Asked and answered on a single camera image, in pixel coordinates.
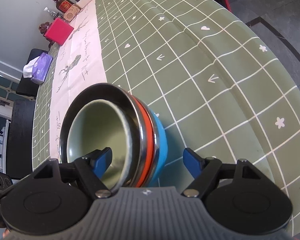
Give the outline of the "left hand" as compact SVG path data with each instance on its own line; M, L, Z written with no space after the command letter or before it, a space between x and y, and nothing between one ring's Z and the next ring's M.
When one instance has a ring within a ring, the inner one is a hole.
M5 229L5 231L2 234L2 238L7 237L10 234L10 230L8 230L8 228Z

